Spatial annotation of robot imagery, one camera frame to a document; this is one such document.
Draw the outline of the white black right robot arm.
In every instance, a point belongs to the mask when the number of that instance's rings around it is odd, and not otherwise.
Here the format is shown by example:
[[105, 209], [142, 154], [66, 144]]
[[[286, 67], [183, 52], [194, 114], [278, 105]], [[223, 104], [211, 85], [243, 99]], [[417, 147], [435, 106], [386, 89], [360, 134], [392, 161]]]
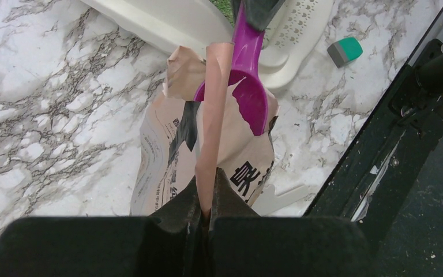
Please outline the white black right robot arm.
[[[324, 32], [333, 1], [231, 1], [234, 34], [254, 31], [259, 53], [256, 76], [269, 89], [280, 89], [296, 76]], [[416, 59], [414, 76], [429, 95], [443, 92], [443, 10], [429, 29], [434, 39]]]

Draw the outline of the orange cat litter bag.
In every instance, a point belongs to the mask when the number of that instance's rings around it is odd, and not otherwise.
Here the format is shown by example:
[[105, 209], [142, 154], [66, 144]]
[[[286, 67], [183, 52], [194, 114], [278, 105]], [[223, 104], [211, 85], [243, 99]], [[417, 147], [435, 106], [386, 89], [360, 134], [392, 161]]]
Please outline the orange cat litter bag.
[[265, 93], [267, 113], [257, 116], [263, 133], [256, 136], [241, 114], [235, 94], [246, 92], [247, 77], [231, 81], [234, 45], [212, 43], [202, 59], [178, 47], [167, 60], [163, 90], [145, 112], [140, 128], [141, 166], [130, 202], [131, 215], [150, 215], [174, 199], [193, 177], [201, 182], [203, 213], [211, 209], [216, 168], [230, 187], [252, 205], [262, 192], [275, 161], [269, 122], [279, 105]]

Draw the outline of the magenta plastic litter scoop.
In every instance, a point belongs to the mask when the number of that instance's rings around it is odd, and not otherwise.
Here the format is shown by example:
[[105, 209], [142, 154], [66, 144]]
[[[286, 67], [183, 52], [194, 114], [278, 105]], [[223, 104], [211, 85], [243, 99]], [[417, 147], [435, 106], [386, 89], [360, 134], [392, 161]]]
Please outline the magenta plastic litter scoop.
[[221, 77], [206, 73], [205, 81], [194, 95], [197, 102], [208, 100], [208, 87], [214, 84], [234, 85], [234, 95], [242, 118], [252, 133], [260, 136], [265, 132], [268, 100], [266, 90], [258, 76], [258, 60], [264, 32], [248, 23], [245, 5], [239, 6], [232, 42], [212, 43], [207, 48], [207, 61], [220, 58]]

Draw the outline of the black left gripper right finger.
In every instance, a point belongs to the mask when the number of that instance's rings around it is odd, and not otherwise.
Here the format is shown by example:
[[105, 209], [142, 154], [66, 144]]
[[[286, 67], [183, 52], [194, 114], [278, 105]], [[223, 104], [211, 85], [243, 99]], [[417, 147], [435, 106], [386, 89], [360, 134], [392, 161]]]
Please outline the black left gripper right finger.
[[212, 276], [374, 276], [356, 223], [335, 216], [259, 216], [217, 169], [209, 260]]

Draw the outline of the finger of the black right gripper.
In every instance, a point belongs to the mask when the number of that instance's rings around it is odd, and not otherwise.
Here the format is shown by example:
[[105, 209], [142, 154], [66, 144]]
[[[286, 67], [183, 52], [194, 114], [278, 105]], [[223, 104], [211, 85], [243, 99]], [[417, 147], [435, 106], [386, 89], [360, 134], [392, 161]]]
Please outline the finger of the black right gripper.
[[231, 7], [234, 21], [243, 4], [246, 22], [254, 29], [264, 31], [284, 3], [285, 0], [231, 0]]

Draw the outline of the grey bag sealing clip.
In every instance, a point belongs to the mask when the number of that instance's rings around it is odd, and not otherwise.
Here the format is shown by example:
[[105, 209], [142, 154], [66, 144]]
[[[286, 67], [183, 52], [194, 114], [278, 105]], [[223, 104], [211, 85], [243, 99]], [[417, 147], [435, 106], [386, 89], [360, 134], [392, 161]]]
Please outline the grey bag sealing clip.
[[312, 186], [298, 186], [279, 194], [269, 185], [251, 206], [261, 216], [299, 217], [316, 197], [318, 189]]

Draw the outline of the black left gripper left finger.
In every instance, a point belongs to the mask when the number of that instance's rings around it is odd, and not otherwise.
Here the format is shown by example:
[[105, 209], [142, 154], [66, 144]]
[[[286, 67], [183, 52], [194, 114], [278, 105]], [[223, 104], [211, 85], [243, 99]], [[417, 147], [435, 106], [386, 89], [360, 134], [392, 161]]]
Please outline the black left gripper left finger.
[[149, 216], [28, 217], [0, 235], [0, 276], [201, 276], [195, 181]]

